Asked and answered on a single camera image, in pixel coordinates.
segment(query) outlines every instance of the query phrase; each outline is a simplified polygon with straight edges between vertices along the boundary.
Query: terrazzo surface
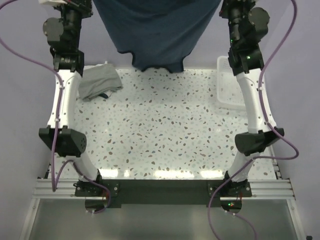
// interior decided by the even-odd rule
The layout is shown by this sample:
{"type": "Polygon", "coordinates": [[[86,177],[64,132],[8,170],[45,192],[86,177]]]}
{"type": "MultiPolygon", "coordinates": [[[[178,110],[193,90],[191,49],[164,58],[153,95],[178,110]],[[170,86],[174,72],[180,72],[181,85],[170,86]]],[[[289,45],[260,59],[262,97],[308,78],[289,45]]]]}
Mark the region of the terrazzo surface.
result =
{"type": "MultiPolygon", "coordinates": [[[[122,90],[76,102],[76,130],[86,134],[88,155],[102,176],[222,179],[237,153],[234,137],[248,125],[245,111],[219,106],[216,70],[117,71],[122,90]]],[[[56,174],[63,161],[56,158],[56,174]]],[[[78,176],[67,166],[61,178],[78,176]]],[[[276,179],[272,161],[258,159],[249,179],[276,179]]]]}

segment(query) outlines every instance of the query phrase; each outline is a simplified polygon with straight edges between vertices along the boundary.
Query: white speckled tabletop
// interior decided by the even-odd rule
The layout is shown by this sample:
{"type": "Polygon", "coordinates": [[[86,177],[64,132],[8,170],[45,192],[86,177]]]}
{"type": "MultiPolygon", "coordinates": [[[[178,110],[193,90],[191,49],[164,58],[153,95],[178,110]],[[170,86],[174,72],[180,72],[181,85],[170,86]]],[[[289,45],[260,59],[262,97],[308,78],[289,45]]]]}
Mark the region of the white speckled tabletop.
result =
{"type": "MultiPolygon", "coordinates": [[[[122,90],[107,100],[78,99],[75,109],[76,130],[86,134],[88,155],[103,178],[222,179],[247,117],[219,107],[216,70],[117,71],[122,90]]],[[[56,172],[63,160],[55,160],[56,172]]],[[[67,166],[61,178],[78,176],[67,166]]],[[[257,160],[249,179],[276,179],[272,161],[257,160]]]]}

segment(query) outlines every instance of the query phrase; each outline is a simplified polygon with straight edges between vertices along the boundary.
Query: gray wall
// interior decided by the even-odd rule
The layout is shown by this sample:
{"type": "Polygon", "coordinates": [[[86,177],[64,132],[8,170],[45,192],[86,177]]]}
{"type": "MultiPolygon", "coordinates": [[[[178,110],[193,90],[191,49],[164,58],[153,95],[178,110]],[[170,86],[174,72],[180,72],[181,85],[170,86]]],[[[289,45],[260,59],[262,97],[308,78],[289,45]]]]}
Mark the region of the gray wall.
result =
{"type": "MultiPolygon", "coordinates": [[[[258,2],[257,6],[267,10],[271,16],[269,34],[263,39],[262,48],[265,47],[289,4],[289,0],[261,0],[258,2]]],[[[228,55],[230,47],[228,21],[219,17],[220,8],[217,9],[191,55],[184,60],[186,68],[212,68],[216,65],[219,56],[228,55]]],[[[49,7],[46,7],[46,10],[51,17],[59,16],[57,11],[49,7]]],[[[108,61],[117,67],[131,66],[132,55],[117,52],[95,7],[93,16],[82,22],[80,49],[85,54],[87,64],[108,61]]]]}
{"type": "MultiPolygon", "coordinates": [[[[18,1],[0,12],[0,35],[19,53],[52,65],[42,24],[47,12],[38,1],[18,1]]],[[[46,127],[54,96],[47,70],[0,46],[0,239],[17,240],[37,176],[49,163],[38,137],[46,127]]]]}
{"type": "MultiPolygon", "coordinates": [[[[278,126],[300,149],[297,160],[280,162],[282,176],[290,177],[303,225],[313,239],[320,239],[320,128],[319,128],[319,0],[297,0],[298,19],[287,43],[267,71],[271,108],[278,126]]],[[[288,29],[293,7],[288,7],[269,40],[265,55],[279,43],[288,29]]],[[[278,156],[294,151],[282,142],[275,145],[278,156]]]]}

